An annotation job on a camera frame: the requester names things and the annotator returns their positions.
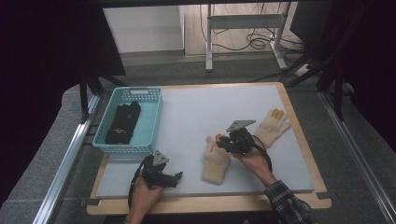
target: white wall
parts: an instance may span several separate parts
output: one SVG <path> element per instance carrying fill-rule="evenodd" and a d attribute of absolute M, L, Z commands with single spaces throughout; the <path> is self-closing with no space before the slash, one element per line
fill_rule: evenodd
<path fill-rule="evenodd" d="M 119 53 L 184 49 L 179 6 L 104 8 Z"/>

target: person's arm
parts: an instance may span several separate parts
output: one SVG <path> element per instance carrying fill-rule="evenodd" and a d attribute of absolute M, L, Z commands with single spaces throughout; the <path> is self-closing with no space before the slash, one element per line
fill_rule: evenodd
<path fill-rule="evenodd" d="M 160 200 L 163 187 L 150 189 L 146 180 L 139 176 L 134 183 L 131 209 L 125 223 L 140 224 L 146 213 Z"/>
<path fill-rule="evenodd" d="M 295 197 L 289 188 L 280 180 L 276 180 L 270 171 L 268 162 L 262 153 L 253 148 L 245 155 L 233 154 L 253 174 L 255 174 L 266 187 L 264 191 L 270 200 L 271 206 L 278 213 L 279 219 L 284 223 L 317 223 L 311 207 Z"/>

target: beige glove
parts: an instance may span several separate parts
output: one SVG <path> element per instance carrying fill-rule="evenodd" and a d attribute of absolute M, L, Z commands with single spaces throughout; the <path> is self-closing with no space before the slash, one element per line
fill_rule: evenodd
<path fill-rule="evenodd" d="M 270 147 L 290 127 L 289 122 L 284 123 L 287 117 L 283 110 L 270 110 L 254 135 L 262 140 L 266 148 Z"/>
<path fill-rule="evenodd" d="M 204 153 L 205 165 L 202 172 L 202 179 L 221 184 L 224 180 L 225 172 L 230 163 L 230 153 L 224 148 L 218 147 L 211 136 L 206 138 L 207 147 Z"/>

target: basket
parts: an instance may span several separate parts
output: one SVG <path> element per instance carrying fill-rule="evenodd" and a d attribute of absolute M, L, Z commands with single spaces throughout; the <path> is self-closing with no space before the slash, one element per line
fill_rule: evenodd
<path fill-rule="evenodd" d="M 134 135 L 129 144 L 110 145 L 106 143 L 106 134 L 113 123 L 117 107 L 129 105 L 132 101 L 140 104 L 141 112 Z M 160 87 L 119 87 L 111 94 L 105 114 L 93 138 L 93 146 L 107 154 L 123 154 L 136 157 L 147 156 L 155 151 L 158 127 L 163 107 Z"/>

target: plaid shirt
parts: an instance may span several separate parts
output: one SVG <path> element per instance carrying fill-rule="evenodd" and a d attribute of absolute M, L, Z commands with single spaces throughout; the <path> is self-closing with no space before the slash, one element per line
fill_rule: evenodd
<path fill-rule="evenodd" d="M 309 204 L 294 196 L 281 180 L 267 188 L 265 194 L 282 223 L 318 224 Z"/>

